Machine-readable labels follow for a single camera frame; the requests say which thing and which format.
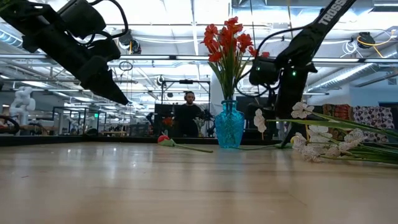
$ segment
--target colorful fabric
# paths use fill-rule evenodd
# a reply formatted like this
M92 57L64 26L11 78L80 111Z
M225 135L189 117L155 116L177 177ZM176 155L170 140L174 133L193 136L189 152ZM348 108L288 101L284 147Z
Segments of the colorful fabric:
M366 124L375 128L394 129L392 112L390 108L380 106L357 106L354 108L355 122ZM369 142L388 142L388 138L382 134L365 132Z
M354 121L353 108L350 105L323 105L323 114L339 119ZM329 133L333 135L333 139L344 141L345 132L337 128L329 128Z

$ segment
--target ceiling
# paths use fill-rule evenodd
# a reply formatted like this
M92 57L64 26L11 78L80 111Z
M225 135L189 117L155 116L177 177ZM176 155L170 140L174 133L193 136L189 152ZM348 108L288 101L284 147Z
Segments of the ceiling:
M36 1L48 3L55 10L59 10L67 3L67 0ZM269 34L288 28L290 21L292 27L303 26L312 22L318 16L320 8L328 4L329 1L292 1L290 19L289 10L286 6L287 2L283 0L252 0L252 8L250 8L249 0L118 0L118 3L120 3L126 13L133 38L141 45L142 55L207 55L206 47L200 43L203 40L206 25L211 23L223 24L227 18L234 16L238 16L239 21L244 24L243 32L250 34L252 37L254 36L255 44L258 45ZM394 30L397 29L398 13L374 10L375 7L386 2L390 4L392 1L357 0L357 3L326 36L315 57L379 57L373 48L355 49L348 44L352 37L356 38L358 36L359 32L370 32L377 44L389 40L388 43L377 47L380 51L395 45L397 39L394 35ZM103 1L97 4L95 8L106 21L106 30L108 32L120 32L123 28L123 20L113 3ZM4 22L0 24L0 31L1 34L5 33L16 40L21 41L22 39L18 31ZM266 42L262 51L270 52L271 57L277 56L279 52L289 45L292 35L297 33L278 35ZM10 42L10 39L1 38L1 34L1 53L27 54L22 49L20 42ZM127 50L121 49L121 52L122 54L128 54ZM157 85L158 78L162 77L165 80L192 79L210 81L212 75L210 67L205 62L194 60L127 60L127 63L125 62L122 65L133 65L134 68L130 71L120 69L119 66L123 68L121 62L124 61L126 60L110 63L114 70L114 80L130 100L148 105L145 113L151 110L149 105L153 105L156 97L160 99L160 94L158 93L160 86ZM78 86L79 83L68 82L68 80L74 80L75 78L54 62L41 59L15 59L12 62L14 64L11 65L10 60L0 59L0 70L3 71L3 76L7 75L11 79L43 80L56 78L61 80L61 82L47 82L44 85L36 85L35 87L63 89L65 91L55 91L54 94L69 103L99 102L112 104L112 102L95 96L90 92L77 92L82 90ZM325 79L327 80L330 75L342 68L357 65L322 63L316 64L316 66L319 72L309 75L308 86ZM244 91L253 90L253 86L250 85L247 79L242 81L241 88ZM153 90L155 97L148 95L146 93L148 90ZM207 103L209 86L206 83L202 85L197 83L194 85L174 83L168 89L168 91L174 93L174 97L167 98L165 96L164 99L168 102L181 103L183 101L182 92L185 90L195 90L200 93L197 97L198 101ZM85 97L92 99L92 101L82 101L76 97Z

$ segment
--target man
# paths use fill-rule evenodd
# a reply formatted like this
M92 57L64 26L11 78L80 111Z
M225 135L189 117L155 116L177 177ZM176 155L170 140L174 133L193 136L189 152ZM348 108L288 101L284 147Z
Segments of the man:
M196 138L199 132L193 120L201 114L201 109L193 103L195 94L192 91L185 93L184 100L186 103L181 105L175 112L175 120L178 122L180 134L184 137Z

